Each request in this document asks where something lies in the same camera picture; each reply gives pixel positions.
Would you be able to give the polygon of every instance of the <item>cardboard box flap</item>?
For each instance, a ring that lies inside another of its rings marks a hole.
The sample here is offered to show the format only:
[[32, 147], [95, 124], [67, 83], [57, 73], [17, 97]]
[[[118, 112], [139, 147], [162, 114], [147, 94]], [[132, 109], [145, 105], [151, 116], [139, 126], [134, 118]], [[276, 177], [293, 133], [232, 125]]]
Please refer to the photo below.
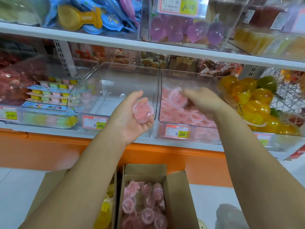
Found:
[[26, 219], [34, 210], [42, 203], [42, 201], [51, 193], [57, 184], [63, 179], [68, 172], [68, 169], [53, 171], [46, 173], [37, 191], [37, 194], [32, 202], [32, 205], [27, 213]]
[[166, 175], [167, 167], [165, 164], [127, 164], [125, 166], [125, 174], [138, 175]]
[[198, 219], [185, 170], [167, 175], [170, 215], [174, 229], [199, 228]]

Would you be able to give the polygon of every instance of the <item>open cardboard box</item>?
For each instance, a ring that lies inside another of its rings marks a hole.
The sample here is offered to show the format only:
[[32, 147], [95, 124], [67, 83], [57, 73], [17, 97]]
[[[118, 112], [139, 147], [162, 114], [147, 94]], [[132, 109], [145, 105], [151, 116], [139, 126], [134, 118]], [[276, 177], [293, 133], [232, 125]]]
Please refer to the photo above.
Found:
[[[51, 191], [57, 186], [57, 184], [63, 179], [63, 177], [68, 172], [68, 169], [63, 169], [59, 171], [53, 171], [46, 173], [40, 184], [40, 187], [35, 195], [32, 205], [27, 213], [25, 219], [27, 219], [33, 211], [42, 203], [42, 201], [51, 193]], [[110, 183], [114, 184], [114, 194], [113, 194], [113, 207], [112, 207], [112, 220], [108, 228], [115, 229], [116, 223], [116, 195], [117, 195], [117, 182], [116, 182], [116, 171], [114, 172], [113, 178]]]
[[196, 211], [185, 170], [166, 175], [164, 164], [127, 164], [123, 167], [122, 188], [118, 211], [117, 229], [121, 229], [124, 187], [129, 181], [159, 182], [163, 185], [165, 215], [168, 229], [198, 229]]

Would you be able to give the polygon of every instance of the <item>person's right hand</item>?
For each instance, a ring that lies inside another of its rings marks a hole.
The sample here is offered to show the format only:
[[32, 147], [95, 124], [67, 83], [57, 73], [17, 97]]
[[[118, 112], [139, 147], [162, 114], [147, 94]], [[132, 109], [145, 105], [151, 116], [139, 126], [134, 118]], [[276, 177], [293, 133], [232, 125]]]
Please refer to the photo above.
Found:
[[208, 88], [200, 88], [197, 90], [185, 89], [181, 91], [181, 94], [193, 101], [197, 109], [204, 114], [215, 115], [227, 105]]

